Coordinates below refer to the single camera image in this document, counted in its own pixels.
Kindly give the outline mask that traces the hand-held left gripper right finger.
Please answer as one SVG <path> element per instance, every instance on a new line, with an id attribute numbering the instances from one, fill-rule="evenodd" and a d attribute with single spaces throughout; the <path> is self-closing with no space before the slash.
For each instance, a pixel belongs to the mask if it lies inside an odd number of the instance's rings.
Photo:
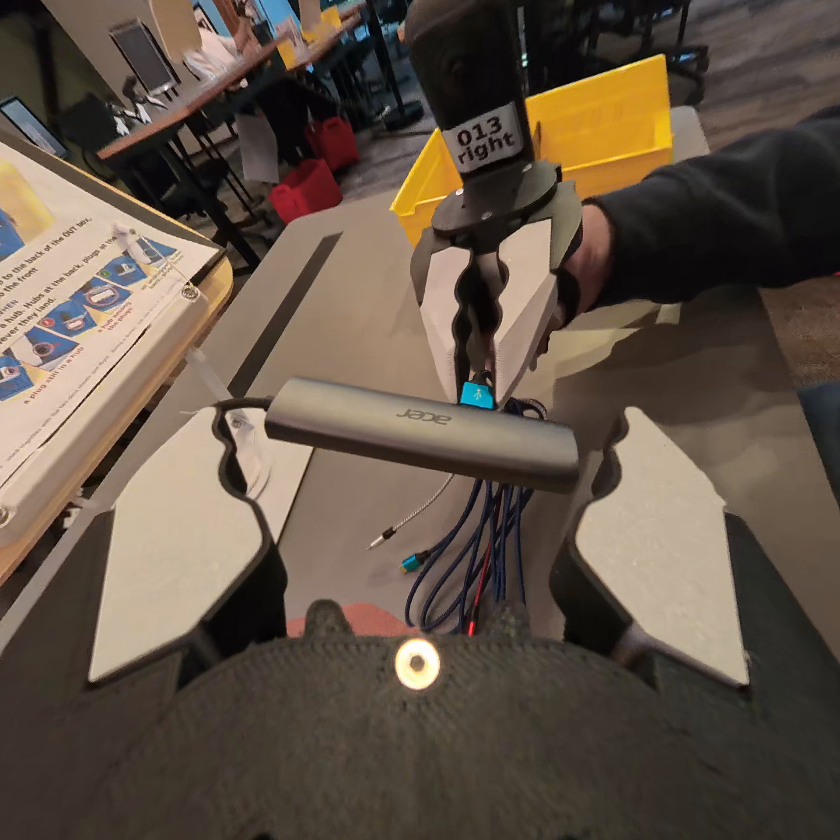
<path id="1" fill-rule="evenodd" d="M 586 461 L 550 572 L 563 640 L 625 667 L 665 655 L 748 686 L 726 513 L 691 458 L 623 409 Z"/>

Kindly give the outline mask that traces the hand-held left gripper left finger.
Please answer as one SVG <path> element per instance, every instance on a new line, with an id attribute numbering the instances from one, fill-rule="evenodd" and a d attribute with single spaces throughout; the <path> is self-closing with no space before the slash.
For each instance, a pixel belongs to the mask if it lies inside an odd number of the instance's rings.
<path id="1" fill-rule="evenodd" d="M 209 668 L 287 636 L 287 444 L 266 409 L 196 413 L 112 507 L 88 681 L 186 650 Z"/>

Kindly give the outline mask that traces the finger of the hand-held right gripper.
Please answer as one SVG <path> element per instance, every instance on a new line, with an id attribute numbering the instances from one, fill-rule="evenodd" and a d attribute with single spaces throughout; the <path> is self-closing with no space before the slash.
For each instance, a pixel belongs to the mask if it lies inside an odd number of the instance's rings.
<path id="1" fill-rule="evenodd" d="M 432 254 L 419 311 L 446 399 L 457 403 L 471 375 L 487 367 L 487 340 L 471 294 L 482 285 L 473 252 L 449 246 Z"/>
<path id="2" fill-rule="evenodd" d="M 482 349 L 492 374 L 495 403 L 503 404 L 529 368 L 557 303 L 550 267 L 552 222 L 526 223 L 482 256 L 489 297 Z"/>

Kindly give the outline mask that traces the grey usb hub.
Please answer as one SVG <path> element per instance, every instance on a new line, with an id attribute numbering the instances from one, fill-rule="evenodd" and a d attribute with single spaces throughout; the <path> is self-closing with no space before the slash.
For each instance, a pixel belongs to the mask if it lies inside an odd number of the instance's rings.
<path id="1" fill-rule="evenodd" d="M 567 426 L 300 377 L 271 401 L 265 429 L 291 444 L 558 494 L 581 474 Z"/>

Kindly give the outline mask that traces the yellow plastic bin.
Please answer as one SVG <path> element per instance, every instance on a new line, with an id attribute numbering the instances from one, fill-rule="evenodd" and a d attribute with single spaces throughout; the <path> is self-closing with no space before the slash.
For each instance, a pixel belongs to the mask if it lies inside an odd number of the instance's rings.
<path id="1" fill-rule="evenodd" d="M 526 100 L 534 149 L 562 166 L 579 197 L 641 181 L 673 160 L 666 57 L 652 56 Z M 427 140 L 391 211 L 416 245 L 447 194 L 462 186 L 439 129 Z"/>

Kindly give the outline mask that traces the person's right forearm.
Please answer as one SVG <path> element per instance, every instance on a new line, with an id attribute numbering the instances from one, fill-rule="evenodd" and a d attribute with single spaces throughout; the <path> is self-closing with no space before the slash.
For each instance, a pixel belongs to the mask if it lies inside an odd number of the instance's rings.
<path id="1" fill-rule="evenodd" d="M 611 230 L 595 307 L 785 288 L 839 270 L 839 107 L 588 199 Z"/>

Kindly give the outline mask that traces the person's right hand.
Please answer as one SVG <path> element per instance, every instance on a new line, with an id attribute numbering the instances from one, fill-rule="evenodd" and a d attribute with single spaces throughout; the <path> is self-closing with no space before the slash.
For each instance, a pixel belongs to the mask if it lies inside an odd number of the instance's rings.
<path id="1" fill-rule="evenodd" d="M 559 277 L 559 303 L 532 357 L 534 371 L 550 343 L 551 334 L 577 316 L 593 309 L 613 268 L 613 226 L 597 203 L 585 203 L 577 249 L 563 263 Z"/>

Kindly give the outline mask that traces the red bin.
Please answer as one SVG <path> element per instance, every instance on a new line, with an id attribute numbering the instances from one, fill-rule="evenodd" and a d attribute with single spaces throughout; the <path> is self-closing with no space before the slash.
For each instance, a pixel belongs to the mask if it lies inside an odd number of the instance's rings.
<path id="1" fill-rule="evenodd" d="M 361 156 L 349 121 L 341 116 L 310 121 L 304 133 L 315 155 L 331 173 L 343 172 L 360 162 Z"/>
<path id="2" fill-rule="evenodd" d="M 300 217 L 340 205 L 343 195 L 327 162 L 307 159 L 268 194 L 280 220 L 289 225 Z"/>

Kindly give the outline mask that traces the person's jeans leg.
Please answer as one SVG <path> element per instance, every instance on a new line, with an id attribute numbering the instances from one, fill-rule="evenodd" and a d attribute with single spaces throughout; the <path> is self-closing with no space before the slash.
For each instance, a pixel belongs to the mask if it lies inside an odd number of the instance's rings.
<path id="1" fill-rule="evenodd" d="M 839 504 L 839 381 L 802 387 L 797 391 L 806 422 L 823 463 L 836 504 Z"/>

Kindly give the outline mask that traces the white hanging paper sheet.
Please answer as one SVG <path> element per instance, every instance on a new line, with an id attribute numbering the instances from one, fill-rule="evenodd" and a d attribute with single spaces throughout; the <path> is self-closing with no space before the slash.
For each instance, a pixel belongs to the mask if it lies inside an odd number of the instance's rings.
<path id="1" fill-rule="evenodd" d="M 277 138 L 268 121 L 259 115 L 239 113 L 235 127 L 245 180 L 272 186 L 279 184 Z"/>

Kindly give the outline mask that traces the grey monitor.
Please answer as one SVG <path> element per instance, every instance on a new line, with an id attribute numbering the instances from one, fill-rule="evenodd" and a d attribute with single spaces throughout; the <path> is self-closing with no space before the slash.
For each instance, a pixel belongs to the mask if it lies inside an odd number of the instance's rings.
<path id="1" fill-rule="evenodd" d="M 174 90 L 181 80 L 152 35 L 138 18 L 109 30 L 109 36 L 140 84 L 152 95 Z"/>

